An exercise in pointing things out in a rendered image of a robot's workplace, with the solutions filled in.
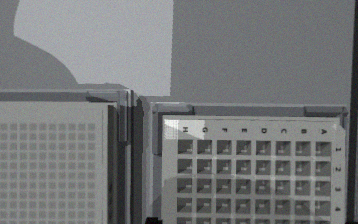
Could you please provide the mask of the white well plate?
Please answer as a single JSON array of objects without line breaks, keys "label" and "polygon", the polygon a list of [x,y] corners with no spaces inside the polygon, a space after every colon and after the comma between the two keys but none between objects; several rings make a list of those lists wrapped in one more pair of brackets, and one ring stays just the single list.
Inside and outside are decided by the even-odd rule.
[{"label": "white well plate", "polygon": [[162,224],[345,224],[345,134],[337,117],[163,115]]}]

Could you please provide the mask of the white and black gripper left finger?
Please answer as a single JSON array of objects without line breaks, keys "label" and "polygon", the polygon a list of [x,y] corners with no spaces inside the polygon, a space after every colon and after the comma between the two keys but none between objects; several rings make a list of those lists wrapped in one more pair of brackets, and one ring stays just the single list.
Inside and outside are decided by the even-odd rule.
[{"label": "white and black gripper left finger", "polygon": [[162,224],[162,220],[158,220],[158,217],[147,217],[145,224]]}]

